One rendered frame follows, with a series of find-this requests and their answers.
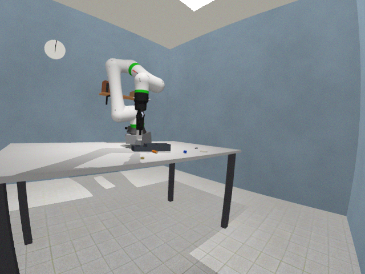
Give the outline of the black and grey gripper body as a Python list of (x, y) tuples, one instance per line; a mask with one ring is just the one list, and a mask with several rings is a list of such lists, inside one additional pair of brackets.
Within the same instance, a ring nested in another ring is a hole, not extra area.
[(140, 118), (141, 112), (144, 113), (144, 111), (146, 109), (147, 109), (147, 103), (146, 102), (135, 102), (135, 110), (138, 110), (138, 112), (139, 112), (139, 118)]

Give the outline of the dark grey three-compartment bin rack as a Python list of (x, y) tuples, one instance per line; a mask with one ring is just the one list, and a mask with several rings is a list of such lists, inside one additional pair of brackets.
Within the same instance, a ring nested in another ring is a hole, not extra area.
[(171, 144), (167, 143), (144, 143), (144, 145), (131, 145), (131, 150), (134, 152), (148, 151), (171, 151)]

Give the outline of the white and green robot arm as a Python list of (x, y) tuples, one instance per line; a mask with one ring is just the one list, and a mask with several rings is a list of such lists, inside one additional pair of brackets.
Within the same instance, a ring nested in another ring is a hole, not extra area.
[(135, 106), (125, 106), (121, 89), (121, 73), (132, 75), (135, 83), (134, 102), (147, 102), (149, 91), (162, 92), (165, 84), (164, 81), (149, 72), (134, 60), (123, 60), (111, 58), (106, 61), (106, 72), (109, 82), (111, 96), (111, 117), (115, 122), (130, 121), (130, 125), (125, 127), (127, 133), (136, 135), (136, 115), (138, 110)]

